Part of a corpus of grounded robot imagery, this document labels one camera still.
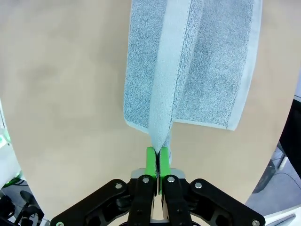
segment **light blue towel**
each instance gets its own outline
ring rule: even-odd
[[[234,130],[256,61],[261,0],[133,0],[124,94],[128,125],[156,151],[173,121]]]

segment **beige table surface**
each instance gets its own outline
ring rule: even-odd
[[[130,0],[59,2],[19,3],[0,31],[9,132],[50,219],[113,178],[128,181],[151,145],[123,118]],[[263,2],[256,68],[236,131],[179,123],[172,130],[172,167],[241,202],[277,145],[301,59],[300,1]]]

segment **gray floor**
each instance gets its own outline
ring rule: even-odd
[[[276,149],[272,160],[280,164],[281,151]],[[262,215],[268,215],[301,204],[301,179],[289,160],[282,170],[277,170],[268,185],[259,193],[252,194],[246,205]]]

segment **towel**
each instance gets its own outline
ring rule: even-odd
[[[261,0],[132,0],[124,117],[157,152],[174,121],[238,126],[261,8]]]

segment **wooden table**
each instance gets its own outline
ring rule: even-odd
[[[256,68],[235,131],[174,124],[172,167],[188,181],[204,178],[248,199],[293,99],[300,9],[298,0],[263,2]],[[0,97],[19,163],[49,219],[145,166],[151,140],[123,118],[129,14],[130,0],[35,0],[2,25]]]

